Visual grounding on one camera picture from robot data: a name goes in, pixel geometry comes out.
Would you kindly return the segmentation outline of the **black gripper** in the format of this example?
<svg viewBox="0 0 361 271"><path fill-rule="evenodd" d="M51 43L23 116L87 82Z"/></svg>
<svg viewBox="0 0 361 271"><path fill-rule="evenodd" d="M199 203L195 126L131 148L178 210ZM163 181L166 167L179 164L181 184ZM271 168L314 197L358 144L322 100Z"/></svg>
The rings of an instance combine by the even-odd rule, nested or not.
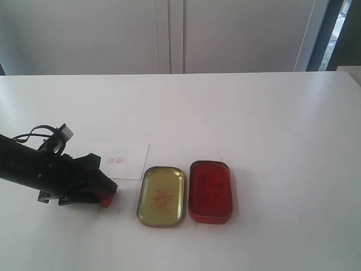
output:
<svg viewBox="0 0 361 271"><path fill-rule="evenodd" d="M115 194L118 185L100 169L100 156L88 154L73 159L63 155L49 164L37 200L57 200L59 206L99 204L96 193Z"/></svg>

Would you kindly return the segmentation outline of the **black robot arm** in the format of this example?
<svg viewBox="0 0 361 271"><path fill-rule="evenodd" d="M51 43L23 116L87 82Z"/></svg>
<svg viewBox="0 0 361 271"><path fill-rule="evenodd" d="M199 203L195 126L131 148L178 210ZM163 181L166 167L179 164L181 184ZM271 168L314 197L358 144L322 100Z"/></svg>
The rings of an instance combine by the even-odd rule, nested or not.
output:
<svg viewBox="0 0 361 271"><path fill-rule="evenodd" d="M108 207L117 184L100 170L100 156L72 158L47 147L35 150L1 136L1 178L38 190L38 201L59 206L100 204Z"/></svg>

